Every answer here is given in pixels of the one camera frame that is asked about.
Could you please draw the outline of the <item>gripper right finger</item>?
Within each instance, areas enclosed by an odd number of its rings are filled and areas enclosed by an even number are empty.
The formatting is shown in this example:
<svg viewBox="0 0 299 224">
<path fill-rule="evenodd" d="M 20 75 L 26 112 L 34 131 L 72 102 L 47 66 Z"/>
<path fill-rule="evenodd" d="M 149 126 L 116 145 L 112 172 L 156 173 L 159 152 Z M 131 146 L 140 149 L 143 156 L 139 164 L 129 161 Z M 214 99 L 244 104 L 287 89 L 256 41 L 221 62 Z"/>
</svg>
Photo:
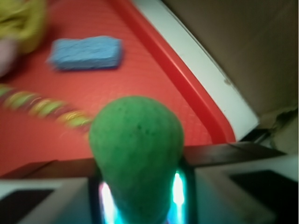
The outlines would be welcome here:
<svg viewBox="0 0 299 224">
<path fill-rule="evenodd" d="M 296 224 L 299 160 L 282 155 L 195 166 L 182 160 L 189 224 Z"/>
</svg>

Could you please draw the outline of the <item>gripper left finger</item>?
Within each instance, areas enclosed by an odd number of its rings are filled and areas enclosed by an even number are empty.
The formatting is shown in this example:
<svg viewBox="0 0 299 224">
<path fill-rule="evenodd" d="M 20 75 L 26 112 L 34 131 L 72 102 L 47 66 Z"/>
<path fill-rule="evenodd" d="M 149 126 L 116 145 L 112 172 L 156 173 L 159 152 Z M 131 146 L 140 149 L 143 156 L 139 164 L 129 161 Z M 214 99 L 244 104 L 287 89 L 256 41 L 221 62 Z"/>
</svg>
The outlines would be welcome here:
<svg viewBox="0 0 299 224">
<path fill-rule="evenodd" d="M 100 224 L 97 183 L 88 178 L 2 179 L 2 224 Z"/>
</svg>

